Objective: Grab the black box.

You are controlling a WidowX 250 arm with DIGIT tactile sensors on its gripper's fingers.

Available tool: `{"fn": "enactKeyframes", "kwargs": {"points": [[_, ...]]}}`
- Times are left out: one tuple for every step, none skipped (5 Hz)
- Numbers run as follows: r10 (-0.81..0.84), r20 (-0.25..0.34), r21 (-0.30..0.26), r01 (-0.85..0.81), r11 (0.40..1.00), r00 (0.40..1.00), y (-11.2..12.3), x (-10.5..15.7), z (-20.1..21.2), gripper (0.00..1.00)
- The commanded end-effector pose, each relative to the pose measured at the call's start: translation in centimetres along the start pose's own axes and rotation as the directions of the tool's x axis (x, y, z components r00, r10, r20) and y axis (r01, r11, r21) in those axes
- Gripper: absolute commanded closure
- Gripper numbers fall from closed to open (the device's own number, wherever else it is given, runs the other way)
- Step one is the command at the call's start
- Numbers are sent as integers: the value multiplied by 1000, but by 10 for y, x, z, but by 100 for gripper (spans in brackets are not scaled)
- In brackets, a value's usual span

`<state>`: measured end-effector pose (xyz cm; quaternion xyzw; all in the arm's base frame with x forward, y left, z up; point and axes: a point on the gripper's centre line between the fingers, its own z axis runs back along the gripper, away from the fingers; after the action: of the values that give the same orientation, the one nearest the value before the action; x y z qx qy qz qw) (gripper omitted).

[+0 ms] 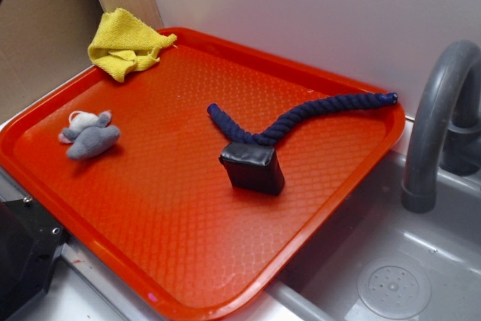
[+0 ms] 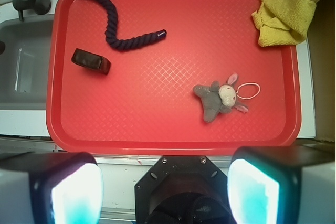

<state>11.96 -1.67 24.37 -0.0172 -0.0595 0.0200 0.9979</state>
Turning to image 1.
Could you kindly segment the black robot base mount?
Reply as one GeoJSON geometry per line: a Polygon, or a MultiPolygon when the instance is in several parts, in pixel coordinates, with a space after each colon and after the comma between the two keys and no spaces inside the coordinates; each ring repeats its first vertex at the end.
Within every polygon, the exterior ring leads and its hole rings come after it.
{"type": "Polygon", "coordinates": [[[13,320],[45,297],[67,238],[31,196],[1,203],[1,319],[13,320]]]}

